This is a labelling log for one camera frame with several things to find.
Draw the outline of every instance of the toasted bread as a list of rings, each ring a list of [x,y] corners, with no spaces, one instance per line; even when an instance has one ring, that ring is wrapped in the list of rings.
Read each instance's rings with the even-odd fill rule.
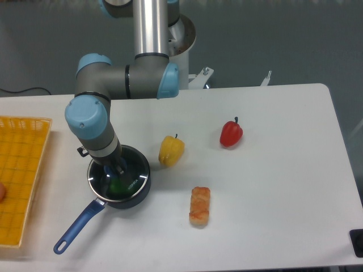
[[[195,225],[206,225],[209,219],[210,190],[207,187],[195,187],[192,190],[189,221]]]

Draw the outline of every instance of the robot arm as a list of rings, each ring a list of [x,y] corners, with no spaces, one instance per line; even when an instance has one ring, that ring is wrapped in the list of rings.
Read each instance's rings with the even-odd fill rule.
[[[134,0],[135,62],[113,67],[106,56],[81,58],[75,98],[66,107],[70,130],[92,158],[123,172],[120,141],[110,123],[112,99],[175,97],[179,70],[168,57],[167,0]]]

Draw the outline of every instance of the yellow plastic basket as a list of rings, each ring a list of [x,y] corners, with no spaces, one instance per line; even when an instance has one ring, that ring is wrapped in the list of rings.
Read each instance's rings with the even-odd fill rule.
[[[52,119],[0,116],[0,247],[22,242],[35,182]]]

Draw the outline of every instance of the yellow bell pepper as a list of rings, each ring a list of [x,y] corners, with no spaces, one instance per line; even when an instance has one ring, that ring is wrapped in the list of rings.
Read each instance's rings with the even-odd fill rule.
[[[167,136],[160,146],[159,162],[168,167],[173,166],[180,159],[184,152],[184,142],[174,137]]]

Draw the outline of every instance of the orange object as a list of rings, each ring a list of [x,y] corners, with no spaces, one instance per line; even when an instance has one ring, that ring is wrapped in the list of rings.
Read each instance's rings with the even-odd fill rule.
[[[192,190],[189,221],[195,225],[206,225],[209,220],[210,190],[207,187],[195,187]]]
[[[0,201],[4,198],[5,192],[6,192],[5,186],[0,182]]]
[[[0,247],[18,248],[52,119],[0,116]]]

